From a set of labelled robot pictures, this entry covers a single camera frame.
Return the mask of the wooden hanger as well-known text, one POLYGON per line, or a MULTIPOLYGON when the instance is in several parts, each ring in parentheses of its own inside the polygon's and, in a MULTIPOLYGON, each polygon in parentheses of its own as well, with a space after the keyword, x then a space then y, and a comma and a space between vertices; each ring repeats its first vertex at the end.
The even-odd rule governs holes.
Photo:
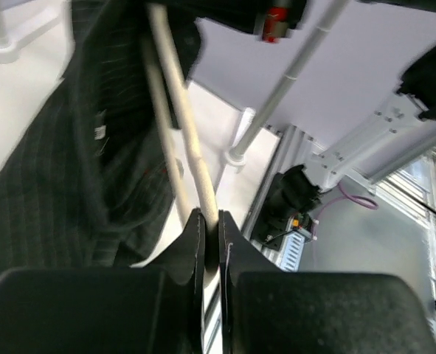
POLYGON ((218 261, 212 248, 216 246, 218 208, 212 179, 201 153, 193 109, 184 84, 178 52, 169 26, 166 6, 147 4, 146 10, 151 34, 141 40, 142 54, 148 86, 156 115, 156 125, 167 166, 176 208, 182 226, 185 225, 192 208, 181 179, 176 160, 171 130, 170 110, 167 99, 173 104, 179 127, 182 130, 187 162, 198 195, 201 213, 204 216, 208 235, 205 250, 208 256, 204 263, 204 286, 207 287, 218 272, 218 261))

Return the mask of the dark striped shirt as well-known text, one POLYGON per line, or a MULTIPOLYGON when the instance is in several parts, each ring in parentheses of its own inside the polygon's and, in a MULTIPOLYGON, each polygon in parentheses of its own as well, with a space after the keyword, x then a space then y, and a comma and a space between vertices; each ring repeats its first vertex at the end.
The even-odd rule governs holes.
POLYGON ((128 266, 173 200, 142 62, 143 1, 73 1, 60 85, 0 170, 0 273, 128 266))

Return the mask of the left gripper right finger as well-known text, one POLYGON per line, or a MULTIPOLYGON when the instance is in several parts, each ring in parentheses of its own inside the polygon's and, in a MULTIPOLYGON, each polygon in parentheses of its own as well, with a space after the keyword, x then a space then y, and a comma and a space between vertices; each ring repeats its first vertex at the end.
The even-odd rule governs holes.
POLYGON ((287 272, 277 329, 290 344, 276 353, 436 353, 415 292, 389 274, 287 272))

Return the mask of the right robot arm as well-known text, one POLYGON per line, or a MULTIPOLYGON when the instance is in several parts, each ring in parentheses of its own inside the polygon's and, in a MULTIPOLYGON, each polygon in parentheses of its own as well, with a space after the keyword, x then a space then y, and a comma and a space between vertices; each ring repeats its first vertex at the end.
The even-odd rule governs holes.
MULTIPOLYGON (((294 84, 346 6, 346 1, 330 2, 263 108, 237 143, 225 152, 228 164, 236 168, 244 166, 245 153, 258 130, 294 84)), ((266 220, 290 218, 295 212, 315 209, 320 195, 336 187, 348 170, 385 146, 393 135, 426 121, 436 122, 436 45, 401 75, 399 87, 363 123, 328 149, 284 172, 279 189, 264 204, 266 220)))

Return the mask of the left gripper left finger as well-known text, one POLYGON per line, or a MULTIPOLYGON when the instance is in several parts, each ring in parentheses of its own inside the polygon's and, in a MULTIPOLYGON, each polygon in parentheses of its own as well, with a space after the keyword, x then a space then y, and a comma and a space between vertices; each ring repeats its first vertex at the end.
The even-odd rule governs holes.
POLYGON ((201 353, 204 217, 142 268, 0 276, 0 353, 201 353))

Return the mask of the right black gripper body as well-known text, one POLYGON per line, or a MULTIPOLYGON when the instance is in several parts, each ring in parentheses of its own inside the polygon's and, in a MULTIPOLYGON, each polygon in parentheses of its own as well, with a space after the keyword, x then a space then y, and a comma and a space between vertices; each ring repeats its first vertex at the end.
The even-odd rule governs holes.
POLYGON ((307 0, 198 0, 159 3, 246 34, 257 35, 266 43, 276 43, 281 38, 287 38, 290 31, 298 29, 310 4, 307 0))

